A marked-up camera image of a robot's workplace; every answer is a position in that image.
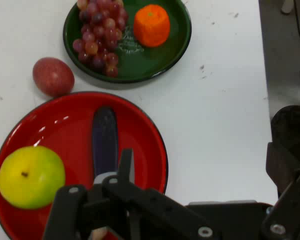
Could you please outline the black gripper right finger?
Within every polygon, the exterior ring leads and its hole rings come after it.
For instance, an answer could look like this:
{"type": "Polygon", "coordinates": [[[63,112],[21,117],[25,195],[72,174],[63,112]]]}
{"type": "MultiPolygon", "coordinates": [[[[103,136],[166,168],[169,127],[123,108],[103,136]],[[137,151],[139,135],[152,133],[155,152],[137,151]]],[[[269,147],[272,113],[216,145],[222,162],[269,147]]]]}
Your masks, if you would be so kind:
{"type": "Polygon", "coordinates": [[[300,240],[300,162],[282,145],[267,145],[266,172],[280,197],[261,224],[264,240],[300,240]]]}

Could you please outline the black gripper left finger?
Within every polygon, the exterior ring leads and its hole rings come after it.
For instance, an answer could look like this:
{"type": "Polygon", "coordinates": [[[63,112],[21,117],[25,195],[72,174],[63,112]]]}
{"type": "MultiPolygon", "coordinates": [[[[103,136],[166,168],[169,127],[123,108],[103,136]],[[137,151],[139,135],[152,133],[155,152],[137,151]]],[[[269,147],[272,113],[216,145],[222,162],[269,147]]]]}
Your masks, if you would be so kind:
{"type": "Polygon", "coordinates": [[[123,240],[219,240],[221,232],[203,216],[154,189],[132,183],[134,153],[122,151],[118,172],[91,190],[83,185],[60,188],[43,238],[86,240],[108,227],[123,240]]]}

